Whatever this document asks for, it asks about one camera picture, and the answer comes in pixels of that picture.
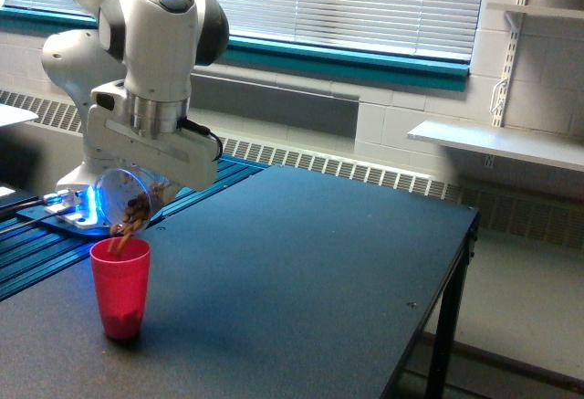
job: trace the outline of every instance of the teal window frame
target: teal window frame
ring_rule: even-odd
[[[0,7],[0,29],[6,27],[57,33],[67,29],[95,29],[88,16],[74,16],[9,6]],[[284,71],[309,72],[331,79],[354,79],[429,89],[464,91],[470,66],[437,59],[408,58],[327,47],[288,44],[231,36],[224,58],[230,62],[258,64]]]

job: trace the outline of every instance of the dark gray tabletop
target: dark gray tabletop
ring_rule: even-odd
[[[88,260],[0,303],[0,396],[378,398],[475,217],[270,168],[145,233],[133,345],[102,334]]]

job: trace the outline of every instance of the white shelf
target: white shelf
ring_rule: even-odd
[[[0,104],[0,127],[15,125],[21,122],[34,121],[37,118],[38,116],[31,111]]]
[[[459,121],[425,121],[410,139],[584,172],[584,142],[537,131],[517,131]]]
[[[550,8],[547,6],[534,5],[509,5],[509,4],[487,4],[487,9],[498,9],[515,14],[527,14],[528,16],[570,18],[573,20],[584,20],[584,11],[577,9]]]

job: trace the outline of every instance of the blue light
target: blue light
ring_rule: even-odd
[[[93,186],[89,186],[87,190],[88,199],[88,217],[86,222],[89,224],[97,224],[98,222],[98,203],[95,196]]]

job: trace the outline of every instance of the red plastic cup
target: red plastic cup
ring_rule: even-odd
[[[127,340],[140,332],[150,269],[150,246],[130,238],[116,253],[119,238],[99,241],[91,248],[91,268],[98,296],[99,314],[106,335],[113,340]]]

